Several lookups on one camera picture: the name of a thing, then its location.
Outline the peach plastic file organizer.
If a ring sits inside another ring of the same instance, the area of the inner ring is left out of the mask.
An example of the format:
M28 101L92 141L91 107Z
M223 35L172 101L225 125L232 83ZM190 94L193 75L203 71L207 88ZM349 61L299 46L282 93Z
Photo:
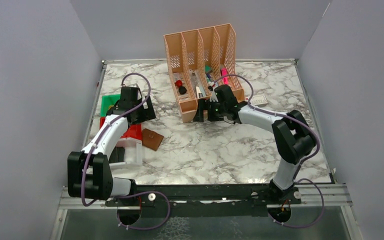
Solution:
M196 86L204 98L213 88L224 85L221 67L228 71L228 85L239 102L245 94L236 72L236 32L230 23L165 34L163 36L168 74L183 123L191 122L198 108ZM205 66L212 68L205 73ZM181 80L187 93L180 95L175 82Z

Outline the white plastic bin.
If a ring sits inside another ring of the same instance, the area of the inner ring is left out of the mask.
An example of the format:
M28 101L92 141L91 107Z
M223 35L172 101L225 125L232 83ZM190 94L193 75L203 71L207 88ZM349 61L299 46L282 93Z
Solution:
M115 147L125 148L124 162L110 163L112 170L131 169L143 165L142 141L134 138L120 138Z

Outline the red plastic bin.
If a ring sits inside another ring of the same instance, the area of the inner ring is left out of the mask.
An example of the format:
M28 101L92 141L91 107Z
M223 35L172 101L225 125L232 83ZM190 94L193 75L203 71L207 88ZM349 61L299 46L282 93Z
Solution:
M128 130L120 137L120 139L127 139L127 138L133 138L137 139L139 141L143 140L143 134L142 134L142 124L133 124L131 125Z

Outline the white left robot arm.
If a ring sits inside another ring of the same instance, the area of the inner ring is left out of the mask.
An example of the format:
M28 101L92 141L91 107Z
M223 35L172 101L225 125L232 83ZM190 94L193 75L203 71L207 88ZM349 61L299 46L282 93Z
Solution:
M142 96L139 87L123 86L119 100L107 110L104 124L92 141L67 157L69 196L83 200L107 200L131 195L134 181L113 177L109 158L130 126L155 117L149 96Z

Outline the green plastic bin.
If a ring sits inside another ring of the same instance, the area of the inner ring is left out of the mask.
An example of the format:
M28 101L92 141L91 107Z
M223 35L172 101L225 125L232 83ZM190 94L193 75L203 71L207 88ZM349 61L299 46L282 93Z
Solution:
M120 94L103 95L101 97L100 116L105 117L107 111L120 99Z

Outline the brown leather card holder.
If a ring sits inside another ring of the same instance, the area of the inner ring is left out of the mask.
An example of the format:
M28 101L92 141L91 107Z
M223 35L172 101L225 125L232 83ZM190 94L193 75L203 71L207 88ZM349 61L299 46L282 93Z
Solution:
M160 147L164 136L147 128L142 130L142 145L153 151L157 151Z

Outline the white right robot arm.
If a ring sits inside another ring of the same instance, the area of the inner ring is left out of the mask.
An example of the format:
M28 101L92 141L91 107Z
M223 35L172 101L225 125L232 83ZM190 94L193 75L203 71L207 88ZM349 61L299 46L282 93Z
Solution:
M272 112L239 102L228 85L220 85L211 91L208 98L198 95L195 122L203 122L204 114L210 122L228 119L233 123L246 124L273 134L277 151L281 157L277 172L269 182L268 196L281 199L288 195L294 185L303 160L318 145L315 133L309 128L301 112Z

